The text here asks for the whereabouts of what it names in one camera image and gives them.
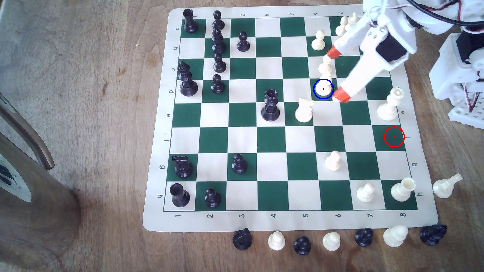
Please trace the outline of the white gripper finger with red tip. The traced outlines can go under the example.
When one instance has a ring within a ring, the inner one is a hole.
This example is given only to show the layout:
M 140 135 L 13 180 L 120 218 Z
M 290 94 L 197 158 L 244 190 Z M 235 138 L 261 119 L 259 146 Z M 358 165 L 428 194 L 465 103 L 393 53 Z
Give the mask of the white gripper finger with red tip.
M 340 39 L 336 40 L 332 48 L 327 52 L 327 59 L 336 59 L 340 55 L 347 53 L 354 47 L 361 47 L 363 54 L 362 59 L 384 59 L 384 57 L 376 51 L 376 46 L 369 47 L 369 42 L 373 37 L 372 32 L 383 31 L 384 25 L 377 25 L 371 27 L 370 23 L 357 23 L 352 29 L 347 31 Z
M 379 72 L 387 70 L 390 63 L 380 55 L 363 55 L 343 83 L 334 92 L 335 102 L 348 102 L 358 94 Z

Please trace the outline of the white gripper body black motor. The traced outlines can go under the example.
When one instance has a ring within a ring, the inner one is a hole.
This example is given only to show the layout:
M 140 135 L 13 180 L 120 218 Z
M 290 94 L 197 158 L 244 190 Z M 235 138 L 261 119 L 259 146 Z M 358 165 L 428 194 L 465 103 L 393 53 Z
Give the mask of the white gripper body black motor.
M 405 8 L 371 8 L 369 29 L 361 43 L 364 58 L 375 65 L 401 65 L 416 52 L 416 23 Z

